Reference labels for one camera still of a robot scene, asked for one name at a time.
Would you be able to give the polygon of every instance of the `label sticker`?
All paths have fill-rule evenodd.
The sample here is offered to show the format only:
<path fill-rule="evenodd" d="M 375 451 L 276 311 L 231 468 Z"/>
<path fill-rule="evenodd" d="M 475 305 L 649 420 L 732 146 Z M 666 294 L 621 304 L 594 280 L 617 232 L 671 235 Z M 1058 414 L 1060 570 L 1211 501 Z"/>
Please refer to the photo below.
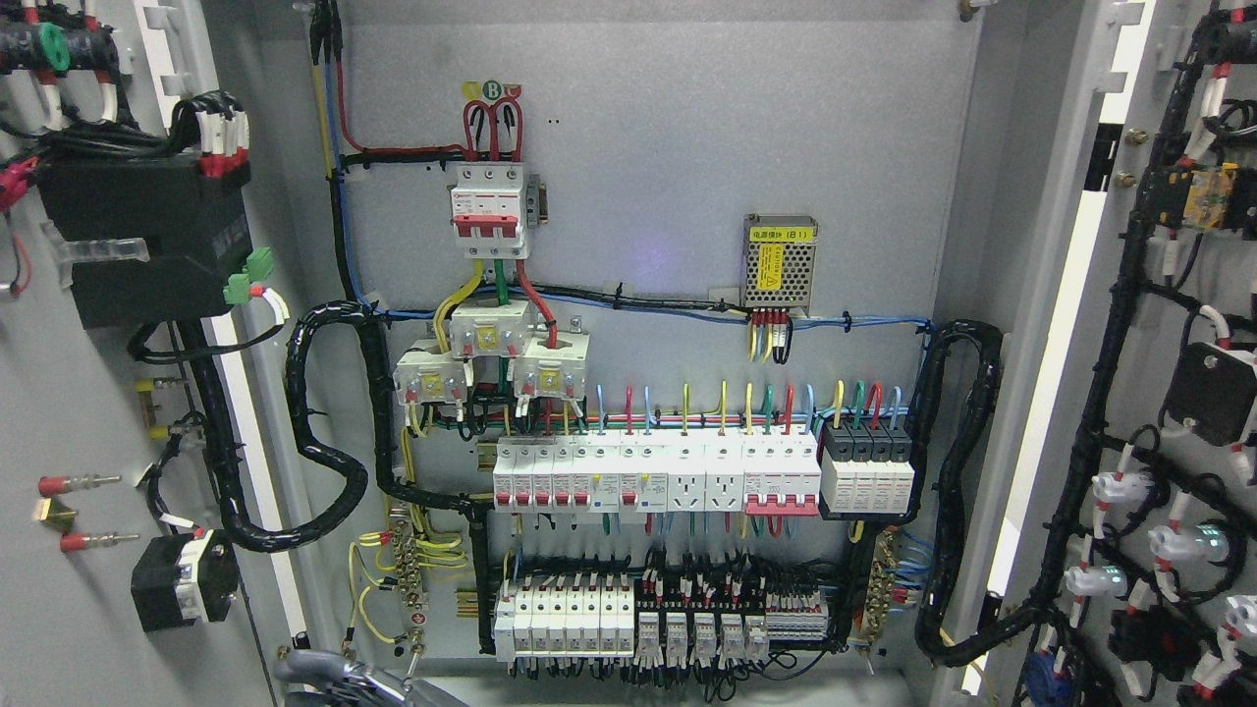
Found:
<path fill-rule="evenodd" d="M 811 226 L 750 226 L 752 243 L 811 243 L 816 229 Z"/>
<path fill-rule="evenodd" d="M 490 78 L 480 86 L 480 92 L 485 101 L 497 101 L 502 98 L 502 84 Z"/>
<path fill-rule="evenodd" d="M 786 265 L 784 243 L 762 243 L 759 245 L 759 278 L 755 287 L 764 291 L 782 288 L 782 268 Z"/>

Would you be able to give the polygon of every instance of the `black switch box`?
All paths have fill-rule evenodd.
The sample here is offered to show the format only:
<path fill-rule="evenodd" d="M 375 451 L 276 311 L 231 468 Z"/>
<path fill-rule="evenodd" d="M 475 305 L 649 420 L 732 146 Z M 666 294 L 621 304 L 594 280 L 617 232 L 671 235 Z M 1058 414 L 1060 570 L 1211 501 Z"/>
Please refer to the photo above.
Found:
<path fill-rule="evenodd" d="M 150 260 L 78 263 L 84 328 L 226 313 L 228 277 L 253 250 L 240 187 L 249 164 L 205 177 L 197 155 L 55 161 L 39 175 L 44 209 L 67 242 L 143 238 Z"/>

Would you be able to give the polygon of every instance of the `wire duct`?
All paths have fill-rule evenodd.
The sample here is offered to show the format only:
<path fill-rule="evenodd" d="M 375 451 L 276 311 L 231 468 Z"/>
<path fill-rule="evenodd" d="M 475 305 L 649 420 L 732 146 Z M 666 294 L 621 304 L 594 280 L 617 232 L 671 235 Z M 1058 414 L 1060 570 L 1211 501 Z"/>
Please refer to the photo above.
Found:
<path fill-rule="evenodd" d="M 205 330 L 200 321 L 177 322 L 177 327 L 178 337 L 185 347 L 204 348 L 207 346 Z M 270 531 L 254 525 L 249 520 L 244 487 L 240 484 L 238 445 L 233 437 L 231 413 L 222 391 L 222 379 L 219 376 L 217 365 L 211 357 L 192 359 L 189 365 L 192 369 L 196 390 L 201 396 L 201 406 L 205 409 L 205 465 L 217 488 L 219 515 L 222 518 L 222 528 L 231 542 L 254 552 L 283 552 L 323 537 L 353 512 L 367 492 L 367 472 L 362 464 L 343 454 L 336 459 L 339 462 L 336 465 L 324 463 L 305 454 L 303 445 L 303 455 L 344 477 L 344 488 L 341 494 L 322 513 L 297 527 Z"/>

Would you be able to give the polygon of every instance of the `green wire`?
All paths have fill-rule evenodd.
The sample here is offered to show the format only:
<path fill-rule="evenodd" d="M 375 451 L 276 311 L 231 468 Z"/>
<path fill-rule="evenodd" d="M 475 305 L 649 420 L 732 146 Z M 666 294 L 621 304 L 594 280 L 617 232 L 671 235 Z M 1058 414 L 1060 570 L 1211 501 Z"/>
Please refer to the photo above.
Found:
<path fill-rule="evenodd" d="M 493 262 L 493 282 L 498 288 L 498 306 L 502 307 L 510 302 L 510 297 L 507 293 L 507 273 L 504 272 L 505 265 L 499 258 Z M 507 392 L 507 371 L 510 366 L 510 361 L 507 359 L 498 360 L 498 392 Z"/>
<path fill-rule="evenodd" d="M 865 385 L 862 380 L 856 381 L 856 389 L 851 392 L 851 414 L 855 416 L 855 429 L 860 429 L 864 421 Z"/>
<path fill-rule="evenodd" d="M 764 409 L 759 411 L 764 416 L 764 434 L 773 431 L 773 386 L 764 389 Z"/>

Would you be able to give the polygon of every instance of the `yellow warning label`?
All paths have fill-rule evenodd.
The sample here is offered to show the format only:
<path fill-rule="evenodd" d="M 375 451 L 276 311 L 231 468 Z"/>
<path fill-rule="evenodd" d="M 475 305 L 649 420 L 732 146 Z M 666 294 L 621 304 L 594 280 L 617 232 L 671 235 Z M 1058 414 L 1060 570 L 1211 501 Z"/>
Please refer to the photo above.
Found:
<path fill-rule="evenodd" d="M 762 243 L 759 245 L 759 278 L 755 281 L 755 287 L 767 291 L 781 289 L 784 264 L 784 243 Z"/>
<path fill-rule="evenodd" d="M 750 226 L 752 243 L 812 243 L 816 229 L 812 226 Z"/>

